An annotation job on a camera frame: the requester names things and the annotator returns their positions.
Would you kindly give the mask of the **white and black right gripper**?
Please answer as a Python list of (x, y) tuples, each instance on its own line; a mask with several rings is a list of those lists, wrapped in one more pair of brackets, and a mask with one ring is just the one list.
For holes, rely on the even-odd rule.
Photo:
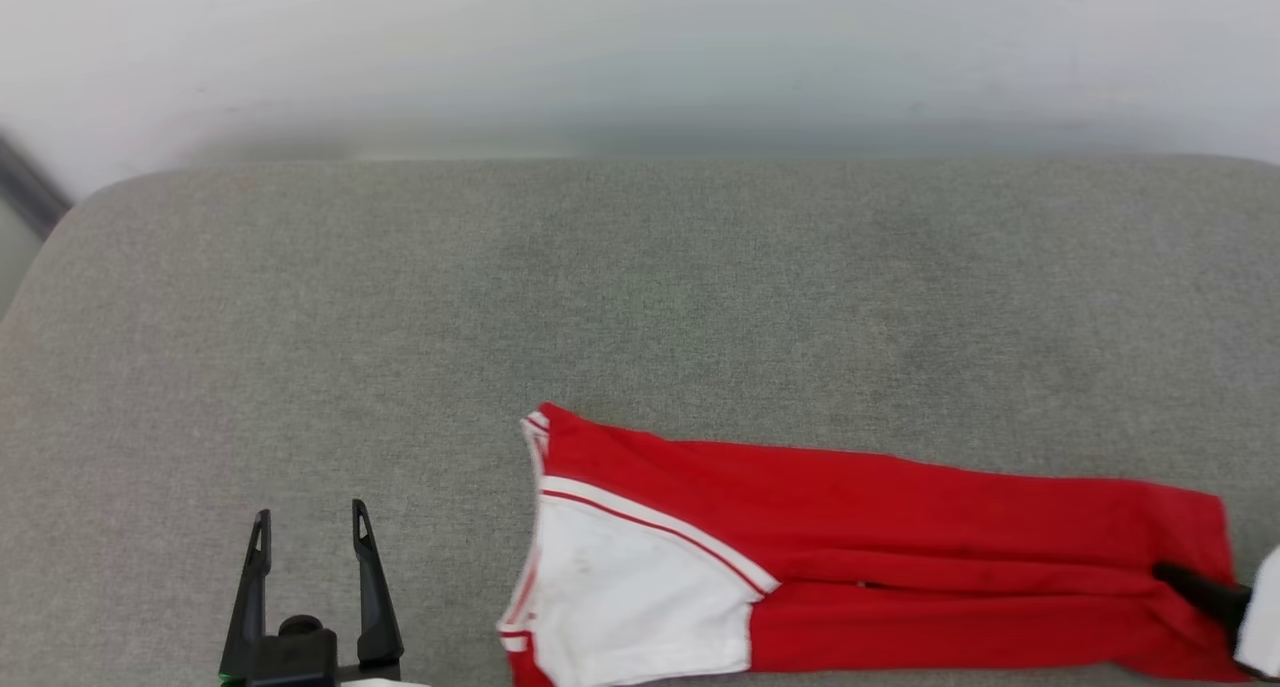
[(1156, 563), (1155, 578), (1224, 629), (1238, 629), (1238, 664), (1261, 679), (1279, 678), (1279, 546), (1261, 562), (1252, 587), (1217, 582), (1172, 562)]

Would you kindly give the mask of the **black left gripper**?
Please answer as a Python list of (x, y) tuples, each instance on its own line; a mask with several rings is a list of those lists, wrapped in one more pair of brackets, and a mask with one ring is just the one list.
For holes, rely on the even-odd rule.
[(404, 641), (367, 505), (353, 499), (352, 540), (358, 563), (358, 660), (342, 665), (338, 636), (311, 615), (266, 632), (265, 581), (271, 568), (271, 516), (259, 510), (250, 533), (219, 664), (221, 686), (410, 686), (401, 679)]

